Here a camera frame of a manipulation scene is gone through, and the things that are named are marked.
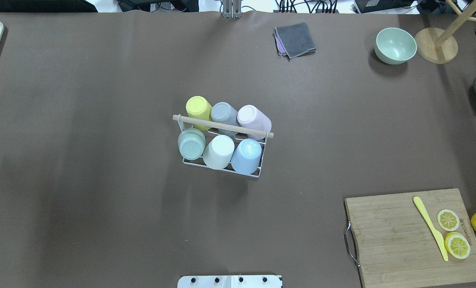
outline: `yellow knife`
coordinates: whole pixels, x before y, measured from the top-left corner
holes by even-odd
[[[419,213],[421,213],[421,216],[425,219],[426,224],[428,225],[428,228],[430,228],[430,231],[432,232],[432,235],[435,238],[435,241],[437,242],[437,245],[439,246],[439,250],[441,250],[442,257],[444,261],[448,261],[448,251],[446,251],[446,248],[444,247],[444,238],[442,237],[441,232],[439,232],[437,229],[435,229],[434,225],[432,224],[432,221],[430,220],[430,216],[428,215],[428,212],[426,211],[425,205],[423,204],[423,201],[421,201],[421,198],[418,196],[414,197],[414,204],[416,204],[416,207],[419,210]]]

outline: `cutting board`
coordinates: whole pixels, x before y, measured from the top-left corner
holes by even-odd
[[[456,232],[468,239],[466,259],[442,259],[439,247],[412,199],[421,197],[434,226],[437,213],[457,213]],[[354,197],[344,200],[355,241],[363,288],[420,288],[476,281],[476,237],[458,189]]]

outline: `lemon slice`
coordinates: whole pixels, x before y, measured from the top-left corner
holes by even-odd
[[[459,227],[459,217],[455,212],[444,209],[437,214],[437,223],[446,231],[455,231]]]
[[[471,253],[471,246],[465,237],[458,232],[449,232],[444,239],[444,247],[453,257],[465,259]]]

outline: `gray-blue cup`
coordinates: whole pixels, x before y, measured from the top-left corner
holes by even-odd
[[[229,103],[227,102],[218,102],[213,106],[211,109],[211,119],[214,122],[222,123],[222,124],[229,124],[232,126],[240,126],[236,117],[238,116],[238,111],[234,109]],[[218,129],[221,134],[227,135],[232,137],[237,134],[237,132]]]
[[[204,153],[205,137],[201,130],[188,128],[181,132],[177,138],[179,152],[188,160],[195,160]]]
[[[240,174],[254,173],[261,159],[261,145],[254,139],[245,139],[238,145],[231,157],[231,166]]]

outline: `gray cloth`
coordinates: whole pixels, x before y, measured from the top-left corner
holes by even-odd
[[[290,59],[316,51],[316,45],[305,22],[275,27],[275,40],[279,55],[287,55]]]

